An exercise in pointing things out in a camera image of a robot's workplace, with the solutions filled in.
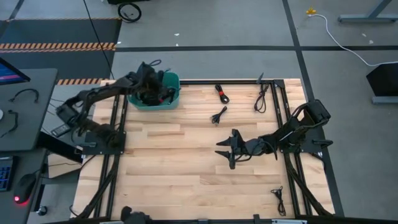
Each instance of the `monitor screen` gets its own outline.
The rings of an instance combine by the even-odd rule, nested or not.
[[[30,78],[0,58],[0,85],[28,82]]]

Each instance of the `concrete floor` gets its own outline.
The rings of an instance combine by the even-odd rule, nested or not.
[[[321,18],[307,18],[313,6],[327,16],[330,31],[343,45],[398,45],[398,24],[337,23],[339,14],[366,13],[378,0],[289,0],[300,45],[334,46]],[[8,18],[17,0],[0,0],[0,19]],[[92,17],[117,17],[115,6],[87,0]],[[283,45],[293,46],[284,6],[280,0],[151,0],[137,3],[142,19],[123,23],[118,47]],[[25,0],[17,18],[87,17],[82,0]],[[394,1],[385,13],[398,13]],[[371,63],[398,60],[398,52],[358,52]],[[325,126],[336,182],[347,217],[398,220],[398,158],[395,133],[398,107],[371,104],[372,91],[367,67],[349,52],[306,51],[303,53],[315,98],[332,115]],[[116,52],[115,77],[136,70],[142,61],[162,59],[159,69],[171,68],[182,78],[302,78],[294,51],[216,50],[172,52]],[[56,86],[53,97],[66,99],[92,86]],[[44,127],[58,126],[48,115]],[[49,187],[44,217],[31,215],[29,223],[65,220],[73,202],[76,184]],[[56,195],[57,200],[49,195]]]

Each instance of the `wooden tabletop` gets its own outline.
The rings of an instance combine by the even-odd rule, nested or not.
[[[285,85],[293,112],[305,103],[302,84],[300,79],[285,79]],[[176,110],[138,111],[129,105],[126,150],[119,163],[112,219],[120,219],[121,209],[126,205],[156,220],[248,219],[253,214],[280,218],[278,200],[270,191],[281,185],[286,218],[293,218],[281,153],[278,152],[278,160],[273,155],[254,156],[250,161],[238,163],[235,170],[229,169],[226,158],[214,153],[230,150],[216,143],[227,139],[233,128],[246,141],[278,128],[271,90],[266,93],[267,111],[262,114],[253,109],[259,88],[259,85],[223,85],[230,102],[219,126],[209,119],[224,107],[214,85],[182,86]],[[277,92],[282,106],[280,91]],[[109,122],[113,100],[96,104],[94,121]],[[333,213],[322,162],[308,154],[302,154],[301,158],[308,188]],[[96,156],[81,171],[73,204],[75,212],[80,213],[97,191],[102,161],[103,156]],[[304,214],[302,195],[296,188]],[[101,215],[105,214],[107,201],[108,191],[104,194]]]

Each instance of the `plastic bin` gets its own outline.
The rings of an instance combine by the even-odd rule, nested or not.
[[[164,86],[173,87],[177,91],[174,95],[174,100],[171,104],[169,104],[169,98],[167,98],[163,103],[157,106],[148,106],[143,104],[140,100],[138,100],[135,96],[129,95],[127,99],[131,104],[133,104],[137,109],[143,111],[156,111],[156,110],[173,110],[177,108],[178,102],[180,100],[180,78],[176,73],[173,72],[165,72],[162,81]]]

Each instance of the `keyboard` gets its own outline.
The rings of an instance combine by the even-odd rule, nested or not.
[[[10,189],[16,166],[16,156],[0,157],[0,192]]]

